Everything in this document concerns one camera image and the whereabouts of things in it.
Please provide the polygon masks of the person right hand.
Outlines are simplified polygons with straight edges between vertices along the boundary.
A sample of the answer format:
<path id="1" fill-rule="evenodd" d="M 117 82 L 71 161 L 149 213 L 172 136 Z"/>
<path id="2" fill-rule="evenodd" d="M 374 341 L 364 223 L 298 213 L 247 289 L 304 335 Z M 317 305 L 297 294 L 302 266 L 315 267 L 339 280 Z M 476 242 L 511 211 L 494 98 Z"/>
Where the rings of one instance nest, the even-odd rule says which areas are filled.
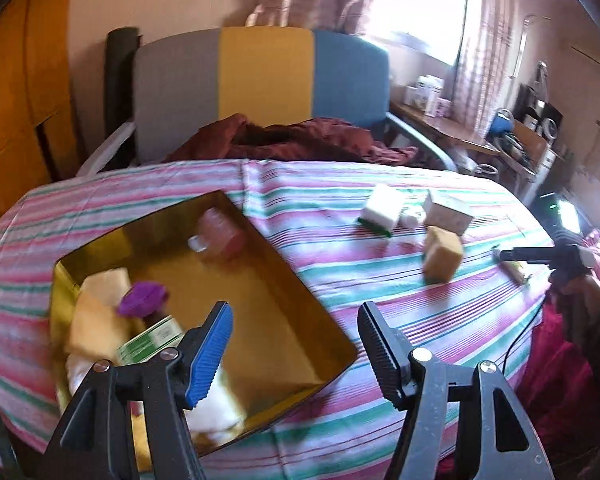
<path id="1" fill-rule="evenodd" d="M 584 347 L 588 333 L 600 317 L 600 280 L 595 274 L 584 274 L 567 282 L 553 272 L 550 291 L 556 309 L 566 321 L 566 339 Z"/>

